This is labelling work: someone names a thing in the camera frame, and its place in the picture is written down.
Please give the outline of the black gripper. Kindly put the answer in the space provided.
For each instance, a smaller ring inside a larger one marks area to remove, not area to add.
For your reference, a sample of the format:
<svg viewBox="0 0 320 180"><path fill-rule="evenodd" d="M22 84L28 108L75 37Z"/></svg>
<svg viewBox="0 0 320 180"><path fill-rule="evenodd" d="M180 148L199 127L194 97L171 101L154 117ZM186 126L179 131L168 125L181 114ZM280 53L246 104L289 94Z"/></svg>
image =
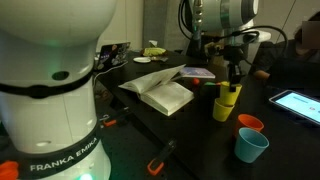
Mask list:
<svg viewBox="0 0 320 180"><path fill-rule="evenodd" d="M239 66L240 62L245 59L244 52L240 46L225 46L223 50L223 58L226 61L229 61L231 64L228 64L228 81L230 87L232 86L233 80L233 70L235 66L235 75L234 75L234 90L236 90L237 85L241 80L241 68Z"/></svg>

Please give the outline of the white franka robot arm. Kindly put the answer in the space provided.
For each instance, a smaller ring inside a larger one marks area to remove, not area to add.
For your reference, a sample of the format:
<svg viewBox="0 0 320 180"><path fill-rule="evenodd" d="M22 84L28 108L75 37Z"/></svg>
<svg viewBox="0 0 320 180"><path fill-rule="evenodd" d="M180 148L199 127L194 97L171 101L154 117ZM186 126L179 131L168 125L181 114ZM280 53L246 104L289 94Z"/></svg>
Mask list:
<svg viewBox="0 0 320 180"><path fill-rule="evenodd" d="M1 180L109 180L94 56L117 0L0 0Z"/></svg>

